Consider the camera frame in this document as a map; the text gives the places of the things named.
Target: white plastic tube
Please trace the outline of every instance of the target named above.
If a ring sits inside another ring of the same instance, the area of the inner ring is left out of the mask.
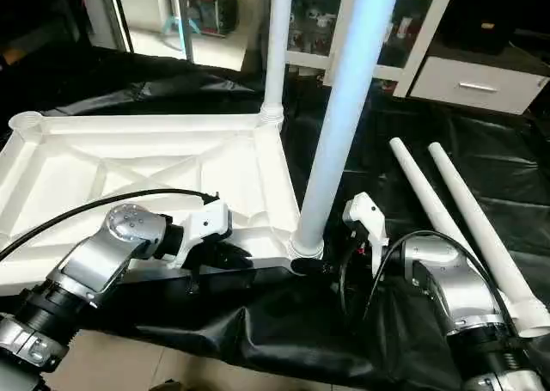
[[[261,121],[266,124],[280,125],[284,120],[283,84],[291,5],[292,0],[272,0],[267,47],[266,91],[264,103],[260,109]]]
[[[395,0],[355,0],[333,91],[309,176],[302,215],[290,238],[293,257],[320,258],[333,206]]]
[[[510,257],[483,210],[440,144],[428,148],[437,169],[450,190],[466,224],[472,232],[498,287],[511,302],[517,331],[533,338],[550,333],[550,314],[527,285],[522,273]]]
[[[419,198],[420,204],[422,204],[426,215],[430,218],[433,228],[446,236],[450,236],[455,241],[460,242],[460,244],[470,251],[471,254],[474,254],[472,247],[470,247],[470,244],[441,202],[441,199],[437,196],[437,193],[433,190],[433,187],[431,187],[430,182],[425,178],[419,165],[416,164],[401,139],[394,137],[389,141],[389,145],[403,169],[403,172],[405,172],[405,176],[411,184],[414,193],[416,193],[416,196]]]

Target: tiled floor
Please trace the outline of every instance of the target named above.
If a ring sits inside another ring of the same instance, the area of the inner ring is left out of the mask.
[[[216,391],[353,391],[90,331],[76,336],[58,370],[45,377],[56,391],[147,391],[167,380]]]
[[[186,55],[181,52],[180,38],[175,31],[165,37],[158,33],[131,29],[130,36],[135,53],[186,58]],[[247,43],[248,25],[244,22],[224,38],[192,34],[193,59],[196,64],[240,70],[247,50]]]

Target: white cabinet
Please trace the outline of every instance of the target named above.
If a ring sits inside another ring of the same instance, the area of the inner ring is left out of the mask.
[[[545,76],[429,57],[411,96],[522,114],[547,82]]]
[[[286,62],[325,70],[332,85],[354,0],[292,0]],[[449,0],[397,0],[375,78],[394,81],[404,97]]]

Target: screw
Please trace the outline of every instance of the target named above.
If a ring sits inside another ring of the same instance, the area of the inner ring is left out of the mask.
[[[44,356],[39,352],[31,352],[31,358],[34,361],[41,362],[44,359]]]
[[[489,378],[483,378],[478,381],[478,385],[482,387],[489,387],[491,385],[491,380]]]

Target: black tarp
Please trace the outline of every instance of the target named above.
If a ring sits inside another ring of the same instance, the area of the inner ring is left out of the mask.
[[[74,48],[47,51],[0,74],[2,115],[256,112],[261,83],[234,72]],[[315,82],[286,86],[284,151],[302,199],[329,91]],[[478,113],[373,93],[364,107],[326,237],[341,256],[339,215],[366,191],[396,238],[431,226],[388,147],[400,136],[437,193],[463,222],[427,151],[437,140],[509,248],[535,294],[550,302],[550,155],[527,119]],[[271,283],[262,283],[269,279]],[[400,278],[389,278],[357,337],[345,328],[337,296],[323,278],[281,270],[228,274],[189,296],[189,281],[128,284],[87,319],[87,326],[166,345],[230,364],[359,388],[459,388],[431,304]],[[14,298],[4,298],[10,311]],[[531,344],[550,376],[550,336]]]

